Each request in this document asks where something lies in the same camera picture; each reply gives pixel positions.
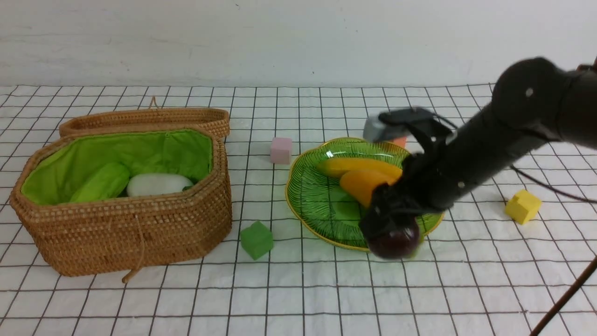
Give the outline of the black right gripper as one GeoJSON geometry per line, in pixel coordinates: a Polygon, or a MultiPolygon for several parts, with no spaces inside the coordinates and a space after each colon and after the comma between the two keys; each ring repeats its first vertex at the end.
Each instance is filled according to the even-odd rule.
{"type": "Polygon", "coordinates": [[[360,221],[366,241],[407,233],[418,240],[435,229],[456,201],[454,183],[441,168],[443,161],[435,154],[410,155],[403,162],[401,178],[374,187],[360,221]]]}

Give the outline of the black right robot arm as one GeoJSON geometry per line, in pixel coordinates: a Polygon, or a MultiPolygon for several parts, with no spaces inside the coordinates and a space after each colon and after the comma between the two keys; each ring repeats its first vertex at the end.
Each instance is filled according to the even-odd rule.
{"type": "Polygon", "coordinates": [[[403,161],[402,177],[377,187],[360,221],[367,242],[441,213],[521,157],[548,142],[596,148],[596,66],[565,71],[543,57],[512,64],[491,101],[451,130],[424,108],[391,109],[370,117],[363,136],[386,142],[411,134],[423,148],[403,161]]]}

